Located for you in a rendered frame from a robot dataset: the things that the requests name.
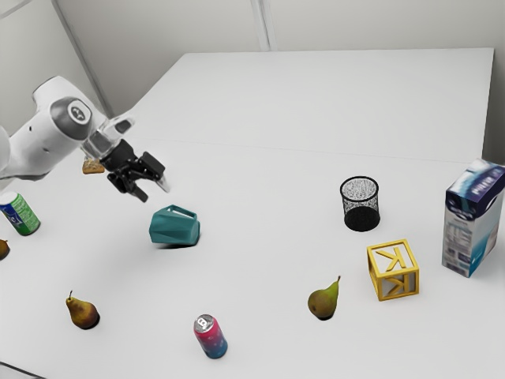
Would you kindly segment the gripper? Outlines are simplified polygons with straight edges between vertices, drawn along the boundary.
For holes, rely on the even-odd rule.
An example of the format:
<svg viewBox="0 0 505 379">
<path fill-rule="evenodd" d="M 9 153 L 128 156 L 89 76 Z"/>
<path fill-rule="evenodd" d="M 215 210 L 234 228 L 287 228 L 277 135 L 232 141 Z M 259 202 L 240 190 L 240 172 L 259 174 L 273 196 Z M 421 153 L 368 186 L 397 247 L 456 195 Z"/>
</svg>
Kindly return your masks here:
<svg viewBox="0 0 505 379">
<path fill-rule="evenodd" d="M 165 193 L 170 192 L 169 183 L 164 176 L 165 167 L 148 152 L 137 157 L 132 146 L 125 140 L 120 140 L 100 163 L 109 172 L 107 179 L 120 193 L 130 193 L 143 203 L 148 200 L 148 195 L 136 184 L 136 180 L 153 181 Z"/>
</svg>

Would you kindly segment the teal faceted mug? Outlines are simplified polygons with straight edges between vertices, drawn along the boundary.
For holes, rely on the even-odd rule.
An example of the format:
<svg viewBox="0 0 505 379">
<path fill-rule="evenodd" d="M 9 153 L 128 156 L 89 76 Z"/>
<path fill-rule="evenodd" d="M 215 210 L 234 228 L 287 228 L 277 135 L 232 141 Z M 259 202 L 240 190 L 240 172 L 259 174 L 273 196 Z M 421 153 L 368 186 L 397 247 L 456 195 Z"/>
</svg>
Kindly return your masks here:
<svg viewBox="0 0 505 379">
<path fill-rule="evenodd" d="M 153 243 L 194 246 L 200 237 L 200 221 L 196 213 L 169 205 L 153 214 L 149 235 Z"/>
</svg>

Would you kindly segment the tan bread piece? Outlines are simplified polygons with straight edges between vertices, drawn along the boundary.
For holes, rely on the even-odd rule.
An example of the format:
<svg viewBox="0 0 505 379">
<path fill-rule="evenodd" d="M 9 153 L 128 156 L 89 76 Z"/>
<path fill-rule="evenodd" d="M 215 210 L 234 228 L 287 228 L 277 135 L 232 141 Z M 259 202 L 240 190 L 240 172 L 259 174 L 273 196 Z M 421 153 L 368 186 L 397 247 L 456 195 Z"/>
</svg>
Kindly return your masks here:
<svg viewBox="0 0 505 379">
<path fill-rule="evenodd" d="M 105 167 L 98 159 L 86 157 L 82 164 L 83 174 L 102 174 L 105 172 Z"/>
</svg>

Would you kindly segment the green and blue can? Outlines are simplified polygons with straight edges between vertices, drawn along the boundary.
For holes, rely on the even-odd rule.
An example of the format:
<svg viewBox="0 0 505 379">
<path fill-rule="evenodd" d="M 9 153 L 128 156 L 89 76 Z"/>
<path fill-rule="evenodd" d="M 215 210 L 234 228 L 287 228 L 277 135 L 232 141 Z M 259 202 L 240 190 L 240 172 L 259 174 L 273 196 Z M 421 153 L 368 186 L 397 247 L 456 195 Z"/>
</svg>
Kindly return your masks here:
<svg viewBox="0 0 505 379">
<path fill-rule="evenodd" d="M 41 225 L 39 218 L 20 193 L 0 194 L 0 212 L 22 236 L 33 234 Z"/>
</svg>

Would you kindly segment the brown-yellow pear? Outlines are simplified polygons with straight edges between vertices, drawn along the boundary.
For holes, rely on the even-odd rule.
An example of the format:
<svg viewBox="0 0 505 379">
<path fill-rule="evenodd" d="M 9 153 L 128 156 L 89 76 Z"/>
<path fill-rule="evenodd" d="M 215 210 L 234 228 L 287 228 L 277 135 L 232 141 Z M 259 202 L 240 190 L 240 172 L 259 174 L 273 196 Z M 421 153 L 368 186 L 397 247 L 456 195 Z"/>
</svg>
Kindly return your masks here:
<svg viewBox="0 0 505 379">
<path fill-rule="evenodd" d="M 83 330 L 94 328 L 100 320 L 98 310 L 92 303 L 74 298 L 72 293 L 71 291 L 65 300 L 71 321 Z"/>
</svg>

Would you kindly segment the pink and blue can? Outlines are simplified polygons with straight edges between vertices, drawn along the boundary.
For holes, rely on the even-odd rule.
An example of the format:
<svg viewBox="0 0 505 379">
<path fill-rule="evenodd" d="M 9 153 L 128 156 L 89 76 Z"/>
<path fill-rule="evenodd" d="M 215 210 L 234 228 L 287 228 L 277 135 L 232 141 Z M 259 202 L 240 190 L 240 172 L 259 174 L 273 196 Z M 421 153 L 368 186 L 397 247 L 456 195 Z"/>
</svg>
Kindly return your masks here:
<svg viewBox="0 0 505 379">
<path fill-rule="evenodd" d="M 193 323 L 193 332 L 204 353 L 212 359 L 225 355 L 228 343 L 216 318 L 201 314 Z"/>
</svg>

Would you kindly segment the green-yellow pear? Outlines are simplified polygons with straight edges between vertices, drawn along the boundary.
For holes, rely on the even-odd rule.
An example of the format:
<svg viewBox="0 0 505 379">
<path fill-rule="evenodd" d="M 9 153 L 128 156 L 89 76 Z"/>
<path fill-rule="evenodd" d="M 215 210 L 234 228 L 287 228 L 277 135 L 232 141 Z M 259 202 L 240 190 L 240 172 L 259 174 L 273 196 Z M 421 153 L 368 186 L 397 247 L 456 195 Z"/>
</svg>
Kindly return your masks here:
<svg viewBox="0 0 505 379">
<path fill-rule="evenodd" d="M 341 276 L 328 288 L 316 290 L 309 296 L 309 311 L 318 319 L 329 319 L 335 313 L 339 298 L 340 279 Z"/>
</svg>

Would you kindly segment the black mesh pen holder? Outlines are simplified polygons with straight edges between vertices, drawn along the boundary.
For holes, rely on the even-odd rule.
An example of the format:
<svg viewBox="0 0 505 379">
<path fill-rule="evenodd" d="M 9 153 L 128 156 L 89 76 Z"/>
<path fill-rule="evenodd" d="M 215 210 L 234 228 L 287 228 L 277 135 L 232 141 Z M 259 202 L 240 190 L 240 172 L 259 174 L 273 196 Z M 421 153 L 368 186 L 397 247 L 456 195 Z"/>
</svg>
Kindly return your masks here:
<svg viewBox="0 0 505 379">
<path fill-rule="evenodd" d="M 352 231 L 366 232 L 380 223 L 379 185 L 368 176 L 353 176 L 340 186 L 344 223 Z"/>
</svg>

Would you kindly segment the yellow letter block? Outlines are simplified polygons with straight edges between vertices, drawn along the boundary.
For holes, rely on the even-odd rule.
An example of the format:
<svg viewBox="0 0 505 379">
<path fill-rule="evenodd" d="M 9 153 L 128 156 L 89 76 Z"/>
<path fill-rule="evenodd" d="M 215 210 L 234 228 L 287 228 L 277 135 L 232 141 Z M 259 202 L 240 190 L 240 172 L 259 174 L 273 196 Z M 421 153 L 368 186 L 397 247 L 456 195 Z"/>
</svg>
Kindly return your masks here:
<svg viewBox="0 0 505 379">
<path fill-rule="evenodd" d="M 420 269 L 406 239 L 368 246 L 367 261 L 379 301 L 419 293 Z"/>
</svg>

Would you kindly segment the white and blue carton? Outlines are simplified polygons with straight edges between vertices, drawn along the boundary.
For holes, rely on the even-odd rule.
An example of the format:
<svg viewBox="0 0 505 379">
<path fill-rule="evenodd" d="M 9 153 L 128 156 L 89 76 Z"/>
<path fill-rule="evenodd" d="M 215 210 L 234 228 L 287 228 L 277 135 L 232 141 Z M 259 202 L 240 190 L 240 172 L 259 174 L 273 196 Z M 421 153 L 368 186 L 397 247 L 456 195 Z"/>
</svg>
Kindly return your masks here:
<svg viewBox="0 0 505 379">
<path fill-rule="evenodd" d="M 474 160 L 445 196 L 442 265 L 469 278 L 496 244 L 505 166 Z"/>
</svg>

